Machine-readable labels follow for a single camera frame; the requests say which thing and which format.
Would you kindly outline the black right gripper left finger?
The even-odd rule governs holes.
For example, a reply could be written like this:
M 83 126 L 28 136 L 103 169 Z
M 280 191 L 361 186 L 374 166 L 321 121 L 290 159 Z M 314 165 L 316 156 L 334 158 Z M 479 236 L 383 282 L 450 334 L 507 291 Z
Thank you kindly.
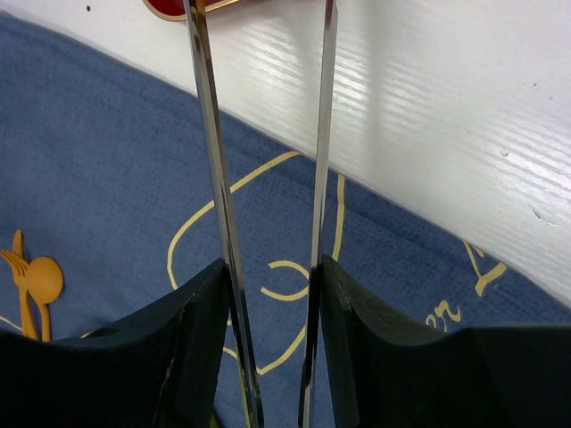
M 84 338 L 1 334 L 4 427 L 207 427 L 228 318 L 213 261 L 177 290 Z

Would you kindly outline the silver metal tongs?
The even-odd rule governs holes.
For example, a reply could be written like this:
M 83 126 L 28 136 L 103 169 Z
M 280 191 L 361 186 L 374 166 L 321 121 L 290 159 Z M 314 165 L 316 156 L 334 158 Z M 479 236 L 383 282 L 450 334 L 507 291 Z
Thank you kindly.
M 203 129 L 209 154 L 213 201 L 217 211 L 223 258 L 231 283 L 230 315 L 236 337 L 237 361 L 243 386 L 245 415 L 249 426 L 262 427 L 264 415 L 261 392 L 245 298 L 236 216 L 228 182 L 228 163 L 219 120 L 219 105 L 206 21 L 206 3 L 204 1 L 186 1 L 184 9 L 193 55 L 195 85 L 201 106 Z M 311 427 L 314 424 L 315 371 L 319 341 L 320 298 L 323 284 L 323 226 L 327 197 L 337 20 L 337 3 L 327 1 L 325 3 L 319 87 L 319 120 L 305 351 L 299 399 L 298 424 L 301 427 Z

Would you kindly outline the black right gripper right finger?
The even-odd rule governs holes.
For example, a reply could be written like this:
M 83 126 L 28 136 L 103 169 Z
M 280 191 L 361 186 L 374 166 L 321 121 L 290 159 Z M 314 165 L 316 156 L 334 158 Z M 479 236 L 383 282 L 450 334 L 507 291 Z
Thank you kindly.
M 339 427 L 567 427 L 570 329 L 446 333 L 323 259 L 321 322 Z

